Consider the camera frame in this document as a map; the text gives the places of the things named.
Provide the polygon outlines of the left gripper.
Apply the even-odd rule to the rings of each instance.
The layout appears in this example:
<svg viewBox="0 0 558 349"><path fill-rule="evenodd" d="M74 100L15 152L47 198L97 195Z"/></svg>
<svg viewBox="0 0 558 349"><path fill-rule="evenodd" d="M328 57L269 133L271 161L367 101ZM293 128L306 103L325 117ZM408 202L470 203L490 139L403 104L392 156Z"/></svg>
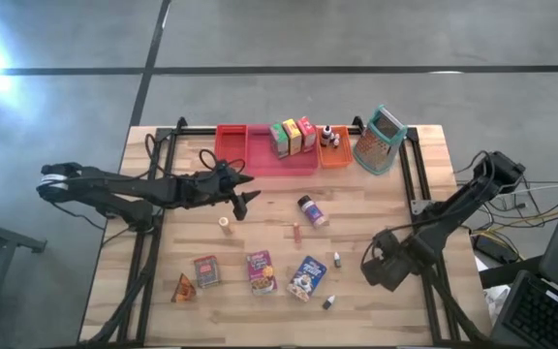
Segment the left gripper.
<svg viewBox="0 0 558 349"><path fill-rule="evenodd" d="M181 177L181 199L183 206L214 206L227 203L232 196L233 214L242 221L248 212L247 204L262 191L242 192L233 195L235 186L253 181L247 174L227 174L218 172L199 172Z"/></svg>

